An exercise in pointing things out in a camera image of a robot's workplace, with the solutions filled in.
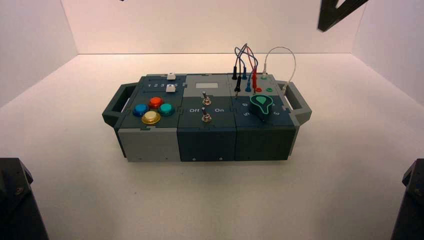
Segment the white wire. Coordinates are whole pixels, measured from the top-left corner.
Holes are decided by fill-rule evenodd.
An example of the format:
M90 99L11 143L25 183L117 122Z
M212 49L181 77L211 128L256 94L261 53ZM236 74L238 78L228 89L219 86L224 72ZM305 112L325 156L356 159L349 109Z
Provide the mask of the white wire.
M291 74L290 79L285 83L285 85L282 87L282 94L286 94L286 88L289 85L289 83L292 81L293 76L295 75L296 72L296 56L295 54L292 52L292 50L290 50L289 48L285 47L285 46L276 46L274 48L271 48L271 50L269 50L269 52L266 54L265 56L265 63L263 64L263 71L265 72L267 69L267 59L268 59L268 55L275 49L286 49L288 50L291 55L293 56L293 60L294 60L294 68L293 68L293 73Z

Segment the red button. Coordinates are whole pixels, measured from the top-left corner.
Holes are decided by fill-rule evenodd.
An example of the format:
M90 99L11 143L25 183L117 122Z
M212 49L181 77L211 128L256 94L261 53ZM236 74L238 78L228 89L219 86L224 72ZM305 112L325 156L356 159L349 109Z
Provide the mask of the red button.
M148 106L152 109L158 109L162 105L163 101L162 98L155 96L150 98L150 102L148 103Z

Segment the blue button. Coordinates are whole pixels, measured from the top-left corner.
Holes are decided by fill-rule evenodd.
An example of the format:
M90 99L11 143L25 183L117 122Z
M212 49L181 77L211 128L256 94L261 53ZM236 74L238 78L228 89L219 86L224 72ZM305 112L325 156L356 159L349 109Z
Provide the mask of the blue button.
M132 114L136 117L143 116L147 111L149 110L149 107L146 104L138 104L134 107L134 110L132 110Z

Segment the white label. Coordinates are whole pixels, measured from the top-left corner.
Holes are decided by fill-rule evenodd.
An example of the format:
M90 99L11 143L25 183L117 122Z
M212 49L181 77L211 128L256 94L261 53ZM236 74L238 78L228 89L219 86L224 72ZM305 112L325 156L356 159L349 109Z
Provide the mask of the white label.
M196 83L197 89L217 89L218 83L217 82L198 82Z

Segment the screw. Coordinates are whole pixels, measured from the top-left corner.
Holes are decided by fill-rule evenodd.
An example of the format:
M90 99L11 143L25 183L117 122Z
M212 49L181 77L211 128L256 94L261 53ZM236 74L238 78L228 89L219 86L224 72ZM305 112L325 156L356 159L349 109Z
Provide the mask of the screw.
M18 187L18 188L16 188L16 191L14 192L14 195L15 196L18 196L18 195L20 195L23 192L24 192L24 188L23 187Z
M415 188L415 194L417 195L417 196L420 196L420 197L422 197L422 196L424 196L424 194L420 191L420 189L419 188Z

